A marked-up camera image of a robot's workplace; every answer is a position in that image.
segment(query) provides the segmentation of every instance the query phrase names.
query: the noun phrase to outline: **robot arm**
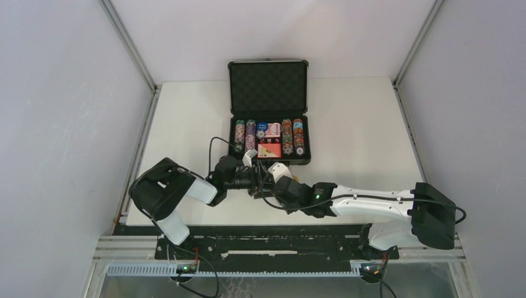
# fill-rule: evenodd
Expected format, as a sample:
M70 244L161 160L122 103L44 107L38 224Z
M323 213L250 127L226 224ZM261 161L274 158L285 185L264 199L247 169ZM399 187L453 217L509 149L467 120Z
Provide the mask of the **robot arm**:
M128 192L137 208L173 244L179 245L189 235L176 211L185 196L215 206L229 189L247 189L251 196L263 193L258 183L262 172L251 166L249 155L241 169L232 156L223 156L206 179L165 158L141 175ZM294 180L282 163L271 166L269 174L274 179L272 192L280 209L287 213L301 210L317 218L356 215L389 218L388 222L363 226L362 246L381 251L415 242L444 250L454 247L455 204L427 183L395 192L366 191L334 183L308 186Z
M455 246L455 209L450 199L427 183L404 191L368 191L316 183L312 187L293 179L288 168L269 168L275 181L274 196L288 213L302 210L314 217L371 216L390 219L364 225L360 244L385 251L396 245L423 243L450 250Z

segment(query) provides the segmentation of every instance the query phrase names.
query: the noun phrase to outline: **case lid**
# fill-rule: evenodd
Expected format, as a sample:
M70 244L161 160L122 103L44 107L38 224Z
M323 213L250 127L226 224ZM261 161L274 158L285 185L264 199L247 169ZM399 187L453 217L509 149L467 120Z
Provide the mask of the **case lid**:
M307 112L306 60L230 62L228 71L232 114Z

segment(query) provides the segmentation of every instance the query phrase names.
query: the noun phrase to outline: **metal frame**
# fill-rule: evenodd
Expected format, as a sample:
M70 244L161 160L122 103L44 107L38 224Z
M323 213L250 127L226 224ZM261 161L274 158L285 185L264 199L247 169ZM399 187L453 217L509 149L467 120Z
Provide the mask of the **metal frame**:
M98 298L106 276L175 276L177 266L191 265L194 260L177 260L168 263L166 260L156 260L157 236L102 236L97 244L93 261L89 270L88 279L84 286L82 297ZM424 245L399 248L400 259L390 260L390 263L448 263L455 289L459 298L478 298L473 291L473 284L469 282L471 273L467 267L464 251L458 236L455 239L453 250L435 250ZM355 260L349 262L349 270L332 273L225 273L219 272L223 277L355 277L358 278L359 268L365 263L380 263L381 260ZM185 276L213 276L212 272L199 272L185 274Z
M404 60L404 63L402 63L402 67L398 71L398 74L396 75L396 78L393 81L393 86L395 89L400 86L400 83L404 79L409 66L411 65L411 62L413 58L415 57L416 53L420 49L420 45L422 44L422 41L426 37L427 33L429 32L429 29L431 28L431 25L436 20L437 15L440 12L440 9L442 8L442 5L444 4L445 0L435 0L433 3L433 6L431 7L431 10L427 14L426 20L422 24L422 27L420 28L420 31L418 31L418 34L414 40L414 42L411 45L411 48L409 49L409 53Z
M118 15L114 4L112 3L111 0L99 0L99 3L102 6L104 12L106 13L108 20L112 23L115 29L115 32L117 33L118 37L121 39L124 47L126 48L126 51L128 51L128 54L130 54L130 57L132 58L134 64L137 66L139 72L141 73L146 83L148 84L148 87L152 91L155 91L156 89L155 82L153 78L151 77L143 58L139 54L139 51L137 50L135 43L133 43L133 40L130 37L130 34L128 33L128 30L126 29L120 16Z
M117 220L112 227L115 228L116 223L124 224L126 222L128 208L130 205L130 198L126 190L130 183L137 177L142 156L145 150L146 140L153 121L154 112L160 95L160 88L158 88L153 78L151 77L142 57L135 47L127 29L122 23L115 6L111 0L99 0L109 20L111 21L116 33L123 42L124 47L130 54L130 57L136 64L141 75L144 77L146 83L152 91L153 95L150 98L149 106L145 114L143 127L136 145L130 169L128 170L128 177L125 184L125 189L122 195L122 203L117 211ZM407 110L404 106L403 98L399 93L399 85L402 82L413 58L419 50L420 44L428 33L432 23L435 21L440 8L445 0L436 0L432 9L427 15L418 36L404 60L404 63L398 72L396 79L393 81L393 89L395 91L400 111L402 113L404 123L408 130L408 136L411 140L411 145L414 154L417 158L417 163L421 172L423 181L427 181L426 171L422 163L416 138L412 131L410 117L408 117ZM156 260L154 258L157 245L157 236L102 236L99 239L91 267L88 272L88 277L84 285L82 297L84 298L98 298L102 291L104 279L106 276L171 276L175 275L176 266L173 263L168 263L166 260ZM461 243L458 236L455 239L455 248L453 250L443 251L428 248L424 245L418 247L402 247L399 248L400 259L391 260L390 263L427 263L427 262L441 262L448 263L455 289L459 298L474 297L478 298L475 291L475 284L468 264L465 259ZM381 260L365 261L355 260L349 262L349 271L337 273L219 273L220 276L250 276L250 277L268 277L268 276L312 276L312 277L330 277L330 276L359 276L358 269L362 263L380 262ZM194 260L178 260L178 265L193 264ZM197 276L211 276L210 272L199 272Z
M128 187L131 185L133 180L137 178L139 169L141 168L141 162L143 160L143 154L145 152L146 141L150 132L151 124L153 122L153 116L155 115L155 110L157 108L157 103L159 102L159 95L161 94L162 85L155 90L155 93L149 99L148 108L146 110L145 119L143 121L143 126L141 128L141 133L135 151L133 153L133 158L131 159L130 168L128 170L126 182L124 185L123 193L121 196L121 203L117 209L117 214L115 215L115 220L112 225L111 231L115 230L117 223L125 224L128 217L128 210L130 209L130 196L128 195Z

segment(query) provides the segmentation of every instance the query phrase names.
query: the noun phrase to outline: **poker set case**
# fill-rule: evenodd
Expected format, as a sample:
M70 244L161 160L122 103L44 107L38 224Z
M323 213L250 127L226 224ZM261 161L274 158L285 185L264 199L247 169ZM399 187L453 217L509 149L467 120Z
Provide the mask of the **poker set case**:
M233 61L228 64L230 79L230 136L229 142L234 143L235 127L238 120L244 123L254 120L256 127L260 122L282 124L284 119L301 119L303 122L304 154L298 155L296 147L293 153L283 152L283 132L280 132L281 157L261 158L256 155L253 161L286 165L307 165L311 161L307 112L307 74L306 60L263 60L263 61ZM260 144L256 138L256 150ZM228 148L228 154L241 162L243 150Z

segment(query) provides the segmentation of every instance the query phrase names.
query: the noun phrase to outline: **glass panel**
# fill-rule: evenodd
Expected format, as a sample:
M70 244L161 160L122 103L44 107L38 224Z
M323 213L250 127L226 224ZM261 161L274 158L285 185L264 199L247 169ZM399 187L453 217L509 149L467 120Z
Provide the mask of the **glass panel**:
M389 264L385 281L398 297L457 298L447 263ZM215 293L214 278L185 284L206 295ZM379 297L378 284L360 278L220 278L220 297ZM107 276L103 298L198 297L177 287L167 276ZM392 297L384 288L384 298Z

